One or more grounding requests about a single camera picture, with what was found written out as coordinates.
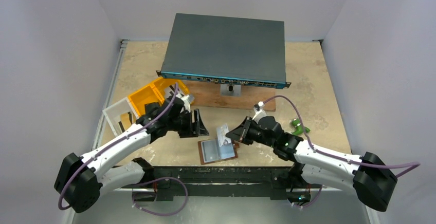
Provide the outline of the white VIP credit card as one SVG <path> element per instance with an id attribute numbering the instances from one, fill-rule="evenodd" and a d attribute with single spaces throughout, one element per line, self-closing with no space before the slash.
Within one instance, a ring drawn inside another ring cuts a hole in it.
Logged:
<path id="1" fill-rule="evenodd" d="M 217 142 L 219 147 L 227 146 L 232 143 L 232 140 L 226 136 L 229 132 L 228 125 L 223 124 L 216 128 Z"/>

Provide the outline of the brown leather card holder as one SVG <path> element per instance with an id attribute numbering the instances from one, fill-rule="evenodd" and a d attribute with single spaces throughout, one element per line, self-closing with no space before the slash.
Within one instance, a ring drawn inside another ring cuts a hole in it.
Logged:
<path id="1" fill-rule="evenodd" d="M 197 145 L 201 165 L 236 159 L 237 149 L 240 147 L 234 141 L 232 144 L 219 146 L 217 139 L 199 141 Z"/>

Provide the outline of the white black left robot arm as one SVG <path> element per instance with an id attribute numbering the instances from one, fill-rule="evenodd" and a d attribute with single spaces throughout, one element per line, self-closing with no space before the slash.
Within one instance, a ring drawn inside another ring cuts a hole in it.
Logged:
<path id="1" fill-rule="evenodd" d="M 63 159 L 54 184 L 60 194 L 60 210 L 72 208 L 82 213 L 108 191 L 157 182 L 154 168 L 143 158 L 135 158 L 125 166 L 118 163 L 167 132 L 176 132 L 180 138 L 209 135 L 199 109 L 191 109 L 188 98 L 172 95 L 163 104 L 153 102 L 144 107 L 146 113 L 107 144 L 81 156 L 71 153 Z"/>

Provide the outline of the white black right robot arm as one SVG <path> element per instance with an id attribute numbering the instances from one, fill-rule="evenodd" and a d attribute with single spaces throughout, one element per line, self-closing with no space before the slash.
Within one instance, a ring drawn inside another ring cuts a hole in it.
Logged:
<path id="1" fill-rule="evenodd" d="M 306 183 L 354 193 L 360 202 L 379 212 L 387 210 L 397 184 L 397 177 L 376 154 L 351 155 L 310 146 L 308 140 L 286 132 L 273 116 L 259 121 L 246 117 L 226 137 L 247 145 L 269 146 L 280 159 L 301 166 Z"/>

